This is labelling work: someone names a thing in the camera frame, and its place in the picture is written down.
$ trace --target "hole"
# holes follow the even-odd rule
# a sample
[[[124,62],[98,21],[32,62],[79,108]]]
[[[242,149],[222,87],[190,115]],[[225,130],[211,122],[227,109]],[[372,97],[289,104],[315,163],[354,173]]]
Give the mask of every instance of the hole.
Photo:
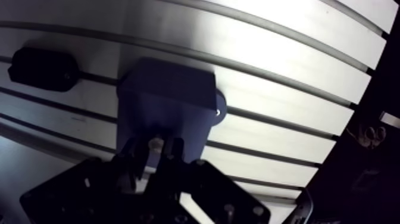
[[[85,178],[85,186],[86,186],[87,188],[90,188],[90,182],[89,182],[89,179],[88,179],[88,178]]]

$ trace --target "black object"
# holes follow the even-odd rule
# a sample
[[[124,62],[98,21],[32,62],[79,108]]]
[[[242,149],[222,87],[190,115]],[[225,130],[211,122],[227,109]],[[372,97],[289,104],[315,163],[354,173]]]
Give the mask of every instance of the black object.
[[[170,144],[185,141],[183,160],[200,158],[211,127],[226,115],[226,101],[213,73],[153,58],[141,58],[118,83],[117,151],[143,133]],[[150,151],[148,166],[160,154]]]
[[[70,90],[80,77],[72,56],[35,48],[18,50],[8,74],[13,82],[59,92]]]
[[[22,195],[21,205],[36,224],[197,223],[179,204],[180,193],[187,192],[215,223],[268,223],[270,211],[214,166],[185,163],[179,138],[164,145],[145,192],[135,194],[149,155],[147,141],[128,141],[111,162],[94,158],[78,164]]]

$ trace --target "white surface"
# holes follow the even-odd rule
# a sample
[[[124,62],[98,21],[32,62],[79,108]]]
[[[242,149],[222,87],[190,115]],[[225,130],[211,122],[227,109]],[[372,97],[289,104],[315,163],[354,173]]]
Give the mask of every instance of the white surface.
[[[382,115],[380,116],[380,121],[400,129],[400,119],[389,113],[382,112]]]
[[[296,205],[262,202],[271,212],[270,224],[281,224],[296,208]]]
[[[289,38],[188,7],[153,0],[112,4],[100,0],[96,7],[91,1],[36,2],[2,0],[0,19],[82,27],[180,45],[265,69],[354,103],[360,101],[370,79]]]
[[[289,190],[283,188],[273,188],[270,186],[261,186],[252,183],[236,182],[236,184],[238,184],[241,188],[243,188],[244,190],[246,190],[251,194],[273,195],[275,197],[293,198],[293,199],[296,199],[301,194],[301,191]]]
[[[115,148],[115,124],[43,106],[6,94],[0,94],[0,103],[0,113],[84,141]],[[317,171],[312,167],[231,153],[225,150],[210,150],[210,147],[205,147],[203,158],[211,161],[223,172],[230,175],[296,186],[305,186]]]
[[[197,222],[200,224],[211,224],[214,223],[210,217],[205,214],[205,212],[197,205],[197,203],[192,199],[192,196],[187,193],[180,194],[179,203],[186,209],[189,214],[191,214]]]
[[[116,147],[115,124],[0,93],[0,113],[74,138]]]
[[[115,94],[115,87],[113,86],[88,80],[81,80],[72,90],[65,93],[46,91],[11,82],[7,74],[7,68],[9,66],[9,64],[0,63],[0,87],[112,117],[117,116],[118,101]],[[256,90],[254,87],[257,84],[260,83],[255,82],[254,85],[252,85],[254,90]],[[290,109],[292,114],[300,113],[299,110],[295,110],[294,108],[287,108],[287,110]],[[107,124],[107,127],[110,126],[112,129],[115,129],[115,125],[108,124],[107,122],[104,123]],[[109,136],[108,139],[109,140],[107,141],[115,142],[115,134]],[[222,123],[211,129],[208,139],[265,153],[312,161],[315,163],[322,163],[335,144],[335,141],[332,140],[319,138],[266,123],[256,122],[251,119],[245,119],[230,114],[226,116]],[[100,144],[93,138],[86,138],[85,140]]]
[[[87,147],[87,146],[84,146],[84,145],[81,145],[81,144],[77,144],[77,143],[62,139],[62,138],[57,138],[57,137],[54,137],[52,135],[48,135],[46,133],[31,129],[29,127],[25,127],[23,125],[16,124],[14,122],[11,122],[11,121],[3,119],[3,118],[0,118],[0,123],[2,123],[3,125],[7,125],[7,126],[9,126],[11,128],[20,130],[22,132],[29,133],[31,135],[37,136],[38,138],[47,140],[49,142],[53,142],[53,143],[56,143],[58,145],[62,145],[62,146],[67,147],[67,148],[69,148],[71,150],[78,151],[80,153],[83,153],[83,154],[86,154],[86,155],[89,155],[89,156],[92,156],[92,157],[99,157],[103,161],[110,161],[114,156],[114,154],[106,153],[104,151],[100,151],[100,150],[97,150],[97,149],[94,149],[94,148],[91,148],[91,147]]]
[[[227,114],[209,140],[264,153],[322,163],[335,141]]]
[[[393,0],[339,0],[386,33],[392,30],[399,5]]]
[[[28,30],[0,29],[0,55],[12,57],[25,42],[43,35],[42,32]],[[72,52],[79,55],[77,61],[83,71],[107,77],[117,77],[120,46],[116,43],[99,41],[89,45],[89,38],[79,38],[69,35],[52,35],[51,38],[35,40],[35,46]],[[62,43],[71,44],[60,47]],[[212,64],[170,55],[162,52],[144,50],[122,45],[122,55],[119,67],[124,73],[138,58],[151,56],[186,66],[213,71],[216,74],[217,87],[225,94],[229,106],[253,111],[280,120],[311,127],[323,132],[340,135],[349,121],[352,110],[338,106],[326,100],[305,94],[274,82],[225,69]],[[0,64],[0,85],[5,88],[21,91],[37,97],[49,99],[73,107],[84,108],[108,116],[116,117],[117,102],[115,88],[108,85],[81,81],[73,90],[64,94],[40,91],[36,88],[9,83],[6,69],[10,65]]]
[[[59,24],[113,33],[121,31],[129,0],[0,1],[0,20]]]
[[[280,224],[296,208],[296,205],[276,204],[262,202],[270,211],[271,218],[269,224]],[[180,204],[201,224],[214,223],[201,208],[194,202],[190,194],[180,195]]]
[[[319,0],[206,0],[303,33],[375,69],[386,41]]]
[[[201,158],[226,175],[294,186],[306,186],[318,170],[208,146]]]
[[[314,48],[221,15],[165,2],[131,2],[125,34],[229,58],[358,103],[370,77]]]

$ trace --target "bolt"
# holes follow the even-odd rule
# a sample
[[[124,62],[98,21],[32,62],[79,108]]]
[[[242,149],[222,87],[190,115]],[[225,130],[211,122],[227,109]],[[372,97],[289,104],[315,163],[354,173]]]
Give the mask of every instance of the bolt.
[[[257,216],[261,216],[264,213],[264,209],[260,206],[255,206],[253,208],[253,213],[256,214]]]
[[[154,137],[150,139],[148,143],[149,149],[157,154],[161,154],[161,152],[163,151],[163,146],[164,146],[164,140],[160,137]]]
[[[175,216],[175,222],[177,223],[186,223],[188,221],[188,217],[182,215],[182,214],[178,214],[177,216]]]
[[[228,212],[228,223],[232,223],[233,220],[233,212],[235,211],[235,207],[231,204],[226,204],[224,206],[224,210]]]

